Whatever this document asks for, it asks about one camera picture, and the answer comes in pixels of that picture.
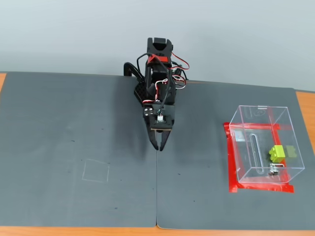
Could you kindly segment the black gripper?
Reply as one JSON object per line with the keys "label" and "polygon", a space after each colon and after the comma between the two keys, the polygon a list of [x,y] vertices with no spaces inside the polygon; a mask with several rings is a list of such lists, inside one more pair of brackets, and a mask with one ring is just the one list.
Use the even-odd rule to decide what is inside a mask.
{"label": "black gripper", "polygon": [[[160,141],[160,147],[158,147],[158,143],[157,143],[157,139],[156,139],[156,132],[155,132],[155,130],[153,130],[155,119],[153,116],[150,116],[150,115],[157,115],[158,114],[158,110],[160,108],[160,105],[159,104],[143,104],[142,107],[143,107],[143,118],[144,118],[144,121],[146,124],[149,140],[156,150],[163,151],[164,147],[166,145],[166,142],[168,140],[168,137],[171,133],[171,130],[160,130],[159,131],[161,141]],[[161,114],[163,115],[164,118],[170,117],[172,123],[175,122],[175,106],[174,105],[165,105],[164,104],[164,106],[161,110]]]}

